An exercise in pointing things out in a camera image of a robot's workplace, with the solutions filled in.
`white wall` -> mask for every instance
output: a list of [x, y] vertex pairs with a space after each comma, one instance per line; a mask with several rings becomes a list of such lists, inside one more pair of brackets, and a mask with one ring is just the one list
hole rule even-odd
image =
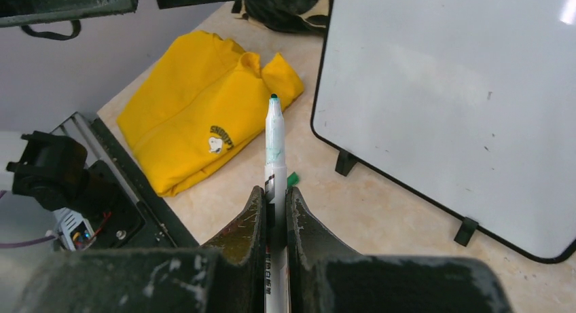
[[[96, 112], [177, 36], [190, 32], [218, 7], [160, 11], [156, 0], [140, 0], [134, 14], [82, 20], [80, 36], [70, 41], [0, 29], [0, 130], [49, 132], [75, 111]], [[35, 29], [71, 30], [68, 22]], [[52, 214], [31, 198], [7, 194], [0, 200], [0, 213], [0, 242], [42, 237], [55, 224]], [[49, 244], [0, 250], [0, 312], [10, 311], [49, 253]]]
[[[97, 111], [218, 7], [159, 10], [140, 0], [136, 13], [82, 20], [69, 41], [0, 29], [0, 130], [50, 131], [74, 111]], [[71, 31], [68, 22], [34, 28]]]

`table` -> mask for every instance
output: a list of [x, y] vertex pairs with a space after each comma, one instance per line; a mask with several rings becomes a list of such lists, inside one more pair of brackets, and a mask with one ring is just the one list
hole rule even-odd
[[[231, 8], [231, 3], [224, 4], [197, 30], [233, 38], [244, 49], [260, 53], [263, 64], [281, 52], [300, 74], [306, 89], [285, 112], [287, 165], [289, 173], [300, 175], [298, 187], [312, 213], [337, 237], [364, 254], [475, 257], [501, 279], [516, 312], [576, 312], [576, 256], [543, 265], [481, 233], [462, 247], [452, 241], [458, 219], [362, 165], [347, 177], [336, 173], [338, 152], [310, 129], [322, 39], [268, 31], [233, 18]], [[98, 111], [128, 152], [115, 119], [150, 71]], [[262, 186], [264, 159], [262, 133], [214, 175], [165, 200], [202, 244], [240, 212], [252, 186]]]

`white board surface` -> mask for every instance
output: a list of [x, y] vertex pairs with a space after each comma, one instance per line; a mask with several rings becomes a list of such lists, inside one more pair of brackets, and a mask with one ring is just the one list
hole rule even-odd
[[312, 127], [540, 259], [576, 239], [576, 0], [334, 0]]

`black stand leg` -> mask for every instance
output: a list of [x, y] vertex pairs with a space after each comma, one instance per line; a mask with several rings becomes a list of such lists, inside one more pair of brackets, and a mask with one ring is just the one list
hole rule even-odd
[[357, 162], [358, 158], [353, 154], [346, 150], [340, 150], [338, 161], [336, 161], [336, 172], [342, 176], [348, 176], [348, 173], [350, 173], [352, 167], [354, 167]]
[[460, 229], [458, 229], [458, 233], [456, 233], [456, 237], [454, 237], [454, 241], [462, 246], [467, 246], [476, 228], [478, 228], [478, 222], [465, 217], [464, 220], [462, 220]]

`red wire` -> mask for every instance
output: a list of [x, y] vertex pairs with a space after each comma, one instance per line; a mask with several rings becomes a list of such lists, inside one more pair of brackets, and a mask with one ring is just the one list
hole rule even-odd
[[104, 213], [104, 221], [102, 221], [102, 223], [100, 224], [100, 227], [98, 227], [98, 229], [96, 229], [96, 231], [93, 233], [93, 235], [90, 237], [90, 239], [88, 239], [88, 241], [87, 241], [88, 244], [90, 244], [94, 240], [96, 235], [98, 235], [102, 231], [102, 228], [104, 227], [104, 225], [106, 224], [108, 219], [110, 219], [111, 215], [112, 215], [112, 212]]

